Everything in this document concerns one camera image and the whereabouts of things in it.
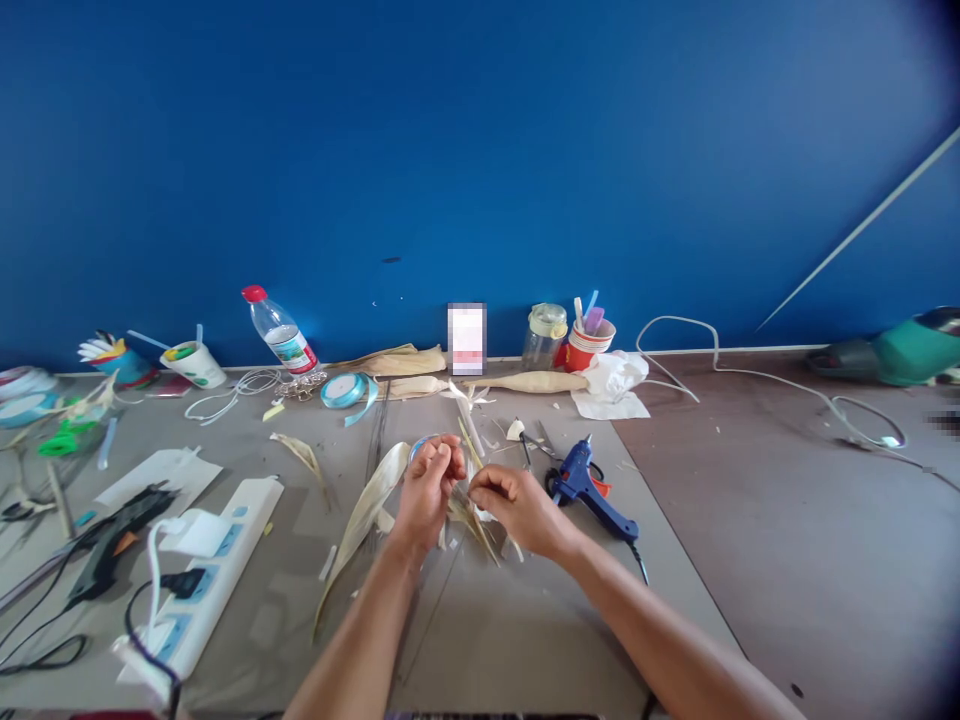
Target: glass jar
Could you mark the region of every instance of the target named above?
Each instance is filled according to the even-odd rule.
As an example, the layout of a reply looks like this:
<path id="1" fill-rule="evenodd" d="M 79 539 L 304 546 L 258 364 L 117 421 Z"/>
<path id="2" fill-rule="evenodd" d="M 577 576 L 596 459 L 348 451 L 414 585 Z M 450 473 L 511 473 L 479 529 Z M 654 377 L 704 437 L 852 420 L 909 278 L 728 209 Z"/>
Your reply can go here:
<path id="1" fill-rule="evenodd" d="M 526 370 L 551 370 L 560 344 L 567 334 L 567 311 L 559 305 L 534 305 L 527 318 L 530 327 L 523 343 L 521 367 Z"/>

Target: finger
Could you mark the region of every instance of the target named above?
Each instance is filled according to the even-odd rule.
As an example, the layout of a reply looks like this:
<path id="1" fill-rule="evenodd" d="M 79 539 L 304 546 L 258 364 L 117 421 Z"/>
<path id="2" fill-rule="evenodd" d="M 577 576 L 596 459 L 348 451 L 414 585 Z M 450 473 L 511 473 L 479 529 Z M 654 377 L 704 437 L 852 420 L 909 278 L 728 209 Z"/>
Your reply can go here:
<path id="1" fill-rule="evenodd" d="M 424 479 L 430 483 L 440 484 L 440 480 L 443 478 L 443 474 L 447 471 L 447 467 L 450 465 L 450 446 L 441 444 L 436 450 L 436 454 L 430 458 L 430 464 L 427 466 L 427 471 L 423 474 Z"/>
<path id="2" fill-rule="evenodd" d="M 460 436 L 451 435 L 450 433 L 445 433 L 440 437 L 433 438 L 433 439 L 437 441 L 436 442 L 437 445 L 439 445 L 440 443 L 444 443 L 446 445 L 449 445 L 450 447 L 457 447 L 460 444 Z"/>
<path id="3" fill-rule="evenodd" d="M 417 454 L 413 457 L 413 462 L 410 464 L 410 469 L 407 473 L 408 477 L 421 477 L 427 471 L 427 466 L 430 465 L 430 460 L 436 454 L 437 451 L 434 447 L 428 446 L 426 443 L 424 443 L 424 445 L 417 450 Z"/>
<path id="4" fill-rule="evenodd" d="M 490 488 L 506 495 L 510 500 L 517 499 L 520 483 L 516 473 L 502 465 L 487 465 L 470 481 L 470 489 Z"/>
<path id="5" fill-rule="evenodd" d="M 470 488 L 470 499 L 477 507 L 491 513 L 497 520 L 505 520 L 510 513 L 511 502 L 495 490 L 485 487 Z"/>
<path id="6" fill-rule="evenodd" d="M 453 486 L 457 484 L 457 481 L 453 478 L 444 478 L 440 482 L 440 492 L 443 493 L 444 500 L 449 500 L 450 496 L 453 494 Z"/>
<path id="7" fill-rule="evenodd" d="M 467 477 L 467 461 L 463 456 L 463 448 L 453 448 L 453 460 L 450 462 L 451 475 L 457 480 Z"/>

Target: blue hot glue gun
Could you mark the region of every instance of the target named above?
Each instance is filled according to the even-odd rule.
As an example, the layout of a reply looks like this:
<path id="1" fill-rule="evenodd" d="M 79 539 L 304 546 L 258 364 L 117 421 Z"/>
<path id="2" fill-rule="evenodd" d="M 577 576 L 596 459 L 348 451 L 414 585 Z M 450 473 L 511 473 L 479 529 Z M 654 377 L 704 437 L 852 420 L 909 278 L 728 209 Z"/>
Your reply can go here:
<path id="1" fill-rule="evenodd" d="M 590 463 L 593 461 L 593 448 L 590 447 L 592 437 L 592 434 L 587 435 L 574 445 L 560 465 L 560 475 L 553 481 L 551 488 L 553 501 L 562 507 L 582 500 L 607 532 L 618 540 L 633 543 L 640 537 L 637 524 L 610 507 L 590 477 Z"/>

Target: white power strip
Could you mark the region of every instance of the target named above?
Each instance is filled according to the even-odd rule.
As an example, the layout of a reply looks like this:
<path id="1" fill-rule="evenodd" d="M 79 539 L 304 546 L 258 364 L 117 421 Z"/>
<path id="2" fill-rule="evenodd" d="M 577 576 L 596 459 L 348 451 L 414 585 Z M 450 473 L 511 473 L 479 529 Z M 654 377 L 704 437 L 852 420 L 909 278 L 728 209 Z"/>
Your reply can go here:
<path id="1" fill-rule="evenodd" d="M 272 476 L 246 479 L 240 483 L 220 517 L 231 523 L 230 532 L 212 558 L 190 561 L 188 570 L 203 568 L 203 579 L 186 600 L 171 596 L 160 608 L 148 649 L 170 667 L 181 680 L 190 677 L 200 654 L 233 593 L 243 569 L 263 536 L 263 529 L 276 507 L 283 485 Z M 143 629 L 137 634 L 145 636 Z M 137 654 L 126 635 L 113 645 L 112 652 L 124 661 L 117 682 L 146 681 L 163 695 L 169 687 L 166 676 Z"/>

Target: bottle label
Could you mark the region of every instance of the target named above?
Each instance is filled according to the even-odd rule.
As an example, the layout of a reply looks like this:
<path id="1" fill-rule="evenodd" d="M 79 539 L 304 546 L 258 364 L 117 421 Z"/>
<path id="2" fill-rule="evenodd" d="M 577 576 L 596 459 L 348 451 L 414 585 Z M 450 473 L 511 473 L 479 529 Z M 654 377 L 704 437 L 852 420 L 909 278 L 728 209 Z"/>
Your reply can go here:
<path id="1" fill-rule="evenodd" d="M 267 345 L 283 366 L 294 375 L 312 370 L 317 364 L 317 356 L 313 354 L 303 333 L 297 333 L 282 343 L 267 343 Z"/>

